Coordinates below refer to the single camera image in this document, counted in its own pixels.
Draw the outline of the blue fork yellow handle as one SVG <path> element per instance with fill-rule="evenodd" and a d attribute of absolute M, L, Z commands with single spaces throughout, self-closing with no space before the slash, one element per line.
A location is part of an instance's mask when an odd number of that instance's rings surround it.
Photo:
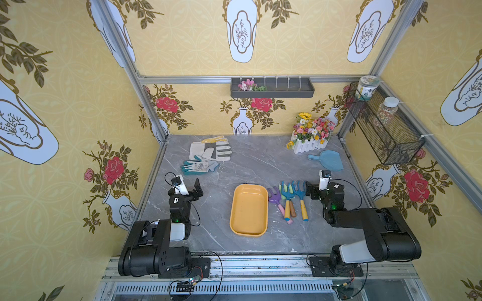
<path fill-rule="evenodd" d="M 294 194 L 299 198 L 303 221 L 309 221 L 308 211 L 305 204 L 306 185 L 304 181 L 292 182 Z"/>

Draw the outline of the purple rake pink handle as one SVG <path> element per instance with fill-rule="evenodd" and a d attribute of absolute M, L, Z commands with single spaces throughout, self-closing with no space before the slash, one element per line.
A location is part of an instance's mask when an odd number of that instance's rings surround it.
<path fill-rule="evenodd" d="M 273 188 L 267 188 L 269 199 L 268 201 L 270 203 L 274 203 L 278 210 L 280 211 L 282 217 L 285 219 L 285 222 L 287 224 L 293 224 L 293 221 L 291 218 L 286 219 L 285 218 L 285 209 L 283 205 L 281 204 L 282 200 L 282 194 L 281 194 L 281 185 L 279 184 L 278 186 L 274 186 Z"/>

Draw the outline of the yellow plastic storage tray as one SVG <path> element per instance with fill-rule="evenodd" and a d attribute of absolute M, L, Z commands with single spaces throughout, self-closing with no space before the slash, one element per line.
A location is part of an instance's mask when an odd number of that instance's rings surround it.
<path fill-rule="evenodd" d="M 242 237 L 261 237 L 267 231 L 268 192 L 257 184 L 240 184 L 233 194 L 230 229 Z"/>

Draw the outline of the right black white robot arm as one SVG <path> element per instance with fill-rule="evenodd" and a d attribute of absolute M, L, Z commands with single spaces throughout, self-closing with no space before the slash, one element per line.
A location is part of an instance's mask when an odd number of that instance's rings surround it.
<path fill-rule="evenodd" d="M 422 255 L 421 245 L 403 215 L 395 208 L 345 208 L 345 187 L 329 182 L 326 189 L 305 182 L 305 195 L 323 205 L 331 227 L 362 230 L 364 239 L 335 245 L 329 256 L 308 257 L 314 277 L 361 277 L 363 263 L 411 262 Z"/>

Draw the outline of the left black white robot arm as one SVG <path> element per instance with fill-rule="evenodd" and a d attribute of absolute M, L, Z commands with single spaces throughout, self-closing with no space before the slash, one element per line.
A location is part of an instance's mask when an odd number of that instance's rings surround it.
<path fill-rule="evenodd" d="M 168 219 L 136 221 L 131 227 L 119 256 L 117 270 L 123 277 L 158 275 L 164 278 L 186 277 L 194 268 L 188 247 L 172 247 L 170 243 L 187 240 L 193 227 L 192 203 L 203 197 L 199 179 L 192 190 L 181 192 L 183 180 L 172 179 L 168 191 Z"/>

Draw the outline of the teal white garden glove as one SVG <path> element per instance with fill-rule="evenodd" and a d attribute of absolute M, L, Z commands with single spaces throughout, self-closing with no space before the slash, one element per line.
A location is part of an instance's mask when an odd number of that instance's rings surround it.
<path fill-rule="evenodd" d="M 199 175 L 214 172 L 219 165 L 217 161 L 195 156 L 193 159 L 184 161 L 181 170 L 185 175 Z"/>

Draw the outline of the blue plastic dustpan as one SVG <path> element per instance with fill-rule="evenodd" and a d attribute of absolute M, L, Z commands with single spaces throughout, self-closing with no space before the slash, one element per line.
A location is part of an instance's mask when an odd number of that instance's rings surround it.
<path fill-rule="evenodd" d="M 318 156 L 308 155 L 308 159 L 319 162 L 325 169 L 330 171 L 343 170 L 343 162 L 340 154 L 333 150 L 324 150 Z"/>

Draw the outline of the white grey work glove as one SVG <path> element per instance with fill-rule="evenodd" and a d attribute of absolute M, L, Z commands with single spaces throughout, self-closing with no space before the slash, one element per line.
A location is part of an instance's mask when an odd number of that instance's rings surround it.
<path fill-rule="evenodd" d="M 231 155 L 232 149 L 229 141 L 222 135 L 191 143 L 189 159 L 194 160 L 196 157 L 200 157 L 211 161 L 226 162 L 231 160 Z"/>

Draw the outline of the flowers in white fence pot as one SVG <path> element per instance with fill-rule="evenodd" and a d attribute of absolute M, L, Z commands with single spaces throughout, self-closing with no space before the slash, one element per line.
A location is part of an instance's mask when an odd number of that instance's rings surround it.
<path fill-rule="evenodd" d="M 299 113 L 286 148 L 291 149 L 295 154 L 324 149 L 335 127 L 336 122 L 327 117 L 315 119 L 307 112 Z"/>

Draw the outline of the clear jar white lid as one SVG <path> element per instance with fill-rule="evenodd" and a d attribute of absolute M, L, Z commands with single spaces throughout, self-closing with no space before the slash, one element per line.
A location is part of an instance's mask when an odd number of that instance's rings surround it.
<path fill-rule="evenodd" d="M 379 105 L 374 125 L 377 127 L 386 126 L 398 111 L 399 99 L 395 97 L 386 97 Z"/>

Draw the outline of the pink artificial flowers on shelf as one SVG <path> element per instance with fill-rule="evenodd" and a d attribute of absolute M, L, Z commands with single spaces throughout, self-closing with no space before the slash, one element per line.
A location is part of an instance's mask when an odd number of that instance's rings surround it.
<path fill-rule="evenodd" d="M 240 84 L 238 84 L 238 88 L 240 91 L 255 91 L 255 92 L 264 92 L 267 90 L 266 86 L 259 86 L 255 83 L 255 81 L 246 79 L 242 80 Z"/>

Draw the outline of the jar with green label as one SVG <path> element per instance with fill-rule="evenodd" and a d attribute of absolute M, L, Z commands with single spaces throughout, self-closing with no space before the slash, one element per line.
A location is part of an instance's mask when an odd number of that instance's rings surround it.
<path fill-rule="evenodd" d="M 361 77 L 355 90 L 355 98 L 359 101 L 369 101 L 379 85 L 380 79 L 377 76 L 365 75 Z"/>

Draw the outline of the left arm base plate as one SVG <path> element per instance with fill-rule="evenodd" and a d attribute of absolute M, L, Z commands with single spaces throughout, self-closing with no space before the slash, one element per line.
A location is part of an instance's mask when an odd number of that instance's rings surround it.
<path fill-rule="evenodd" d="M 169 268 L 159 274 L 158 278 L 187 279 L 199 276 L 201 279 L 210 275 L 211 259 L 208 257 L 193 258 L 185 267 Z"/>

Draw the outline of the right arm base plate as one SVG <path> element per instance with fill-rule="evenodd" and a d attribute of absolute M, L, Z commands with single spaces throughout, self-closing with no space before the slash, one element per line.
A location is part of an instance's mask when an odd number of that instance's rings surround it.
<path fill-rule="evenodd" d="M 333 263 L 330 257 L 308 256 L 308 266 L 313 277 L 362 277 L 363 268 L 357 263 Z"/>

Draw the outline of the grey wall shelf tray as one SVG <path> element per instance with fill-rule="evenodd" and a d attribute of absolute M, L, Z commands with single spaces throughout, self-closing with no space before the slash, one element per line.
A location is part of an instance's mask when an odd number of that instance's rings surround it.
<path fill-rule="evenodd" d="M 250 79 L 259 86 L 267 87 L 264 92 L 240 91 L 238 84 L 242 80 Z M 231 77 L 230 96 L 236 99 L 287 99 L 287 98 L 312 98 L 315 87 L 309 77 L 300 76 L 263 76 L 263 77 Z"/>

